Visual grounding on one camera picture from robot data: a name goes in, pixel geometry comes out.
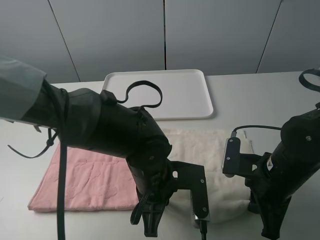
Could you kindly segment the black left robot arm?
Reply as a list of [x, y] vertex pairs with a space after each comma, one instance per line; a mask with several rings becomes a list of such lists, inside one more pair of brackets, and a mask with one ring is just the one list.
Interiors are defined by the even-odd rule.
[[0, 59], [0, 117], [9, 122], [47, 127], [60, 140], [57, 187], [57, 236], [65, 238], [67, 148], [125, 158], [136, 184], [138, 204], [130, 222], [144, 223], [146, 237], [155, 238], [170, 196], [167, 137], [147, 106], [127, 108], [109, 91], [88, 88], [68, 92], [47, 81], [45, 72], [7, 57]]

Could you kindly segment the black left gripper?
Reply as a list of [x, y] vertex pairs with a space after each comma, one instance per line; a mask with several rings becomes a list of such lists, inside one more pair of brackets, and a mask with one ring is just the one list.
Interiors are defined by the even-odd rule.
[[157, 237], [158, 227], [170, 198], [177, 191], [177, 178], [172, 174], [162, 177], [159, 173], [145, 176], [136, 187], [138, 204], [134, 207], [130, 223], [137, 225], [143, 221], [145, 237]]

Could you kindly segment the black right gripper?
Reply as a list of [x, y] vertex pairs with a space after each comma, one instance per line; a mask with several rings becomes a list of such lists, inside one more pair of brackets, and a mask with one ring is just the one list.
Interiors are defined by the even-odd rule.
[[245, 185], [250, 188], [248, 210], [259, 214], [263, 223], [261, 235], [265, 238], [279, 238], [291, 195], [280, 189], [278, 183], [262, 178], [246, 178]]

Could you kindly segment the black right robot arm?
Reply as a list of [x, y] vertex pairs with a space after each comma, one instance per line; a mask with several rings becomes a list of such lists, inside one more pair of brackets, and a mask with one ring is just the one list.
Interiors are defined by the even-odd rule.
[[254, 177], [245, 180], [261, 216], [261, 235], [280, 237], [293, 194], [320, 169], [320, 109], [291, 117], [281, 128], [281, 141], [257, 162]]

